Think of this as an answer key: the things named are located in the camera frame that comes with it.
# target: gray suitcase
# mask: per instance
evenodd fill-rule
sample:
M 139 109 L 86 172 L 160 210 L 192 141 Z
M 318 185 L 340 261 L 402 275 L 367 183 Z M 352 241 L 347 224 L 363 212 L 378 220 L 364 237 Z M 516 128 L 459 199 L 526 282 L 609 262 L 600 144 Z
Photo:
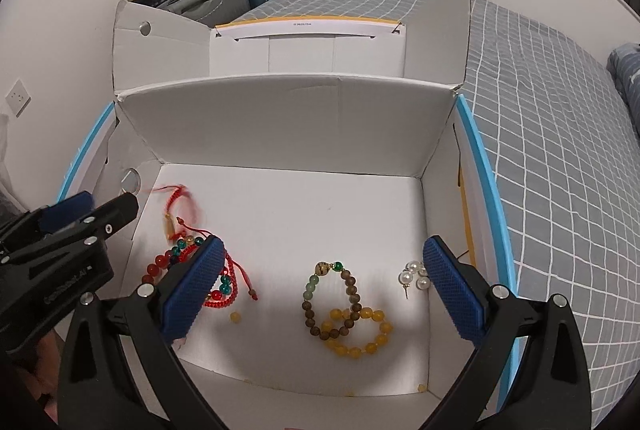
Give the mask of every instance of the gray suitcase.
M 213 28 L 248 12 L 249 0 L 168 0 L 158 8 Z

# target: yellow bead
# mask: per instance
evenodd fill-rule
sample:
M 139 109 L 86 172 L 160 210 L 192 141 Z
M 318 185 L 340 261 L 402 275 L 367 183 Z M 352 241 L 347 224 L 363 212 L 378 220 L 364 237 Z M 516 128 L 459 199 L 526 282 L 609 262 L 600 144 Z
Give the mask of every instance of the yellow bead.
M 357 360 L 361 356 L 362 356 L 362 349 L 360 349 L 359 347 L 351 347 L 351 349 L 349 349 L 349 357 L 350 358 L 353 358 L 354 360 Z
M 386 334 L 378 334 L 374 340 L 376 341 L 376 343 L 378 344 L 378 347 L 386 345 L 389 343 L 389 338 L 386 336 Z
M 393 330 L 394 327 L 389 322 L 382 322 L 382 324 L 380 324 L 380 332 L 383 334 L 389 334 Z

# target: electrical outlet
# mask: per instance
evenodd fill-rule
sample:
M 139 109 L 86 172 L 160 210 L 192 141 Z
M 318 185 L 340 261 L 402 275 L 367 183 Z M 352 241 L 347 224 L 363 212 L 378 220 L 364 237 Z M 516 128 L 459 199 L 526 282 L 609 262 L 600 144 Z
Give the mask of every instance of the electrical outlet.
M 14 86 L 9 91 L 9 94 L 7 94 L 4 99 L 9 104 L 9 107 L 16 117 L 20 116 L 21 112 L 24 111 L 24 108 L 31 101 L 31 97 L 29 96 L 27 89 L 24 88 L 24 84 L 20 79 L 15 82 Z

